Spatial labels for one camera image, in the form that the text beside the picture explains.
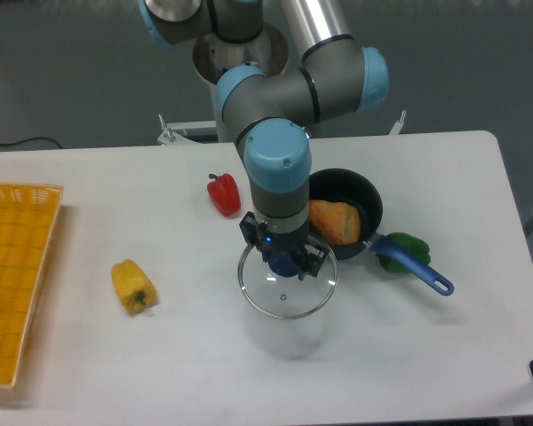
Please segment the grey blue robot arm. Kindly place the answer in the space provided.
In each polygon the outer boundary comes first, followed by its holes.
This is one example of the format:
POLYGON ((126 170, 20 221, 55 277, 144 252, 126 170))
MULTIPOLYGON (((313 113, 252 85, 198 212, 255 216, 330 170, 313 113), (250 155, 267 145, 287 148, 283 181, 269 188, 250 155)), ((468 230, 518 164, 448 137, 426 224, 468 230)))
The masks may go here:
POLYGON ((244 239, 266 263, 286 260, 296 276, 315 276, 328 251, 308 239, 306 127, 380 104, 390 78, 379 50, 354 40, 337 2, 285 1, 282 8, 301 56, 293 71, 260 1, 139 3, 155 42, 204 43, 194 63, 212 87, 219 133, 234 140, 250 181, 244 239))

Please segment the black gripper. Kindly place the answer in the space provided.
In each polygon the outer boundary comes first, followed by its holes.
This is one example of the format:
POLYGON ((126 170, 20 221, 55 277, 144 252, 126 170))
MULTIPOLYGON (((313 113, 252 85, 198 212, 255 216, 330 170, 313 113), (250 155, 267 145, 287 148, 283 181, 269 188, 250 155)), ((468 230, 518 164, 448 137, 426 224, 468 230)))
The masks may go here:
POLYGON ((249 211, 241 220, 245 242, 256 248, 270 270, 280 276, 307 275, 316 278, 329 255, 327 245, 310 234, 308 221, 289 232, 275 230, 268 222, 258 221, 249 211))

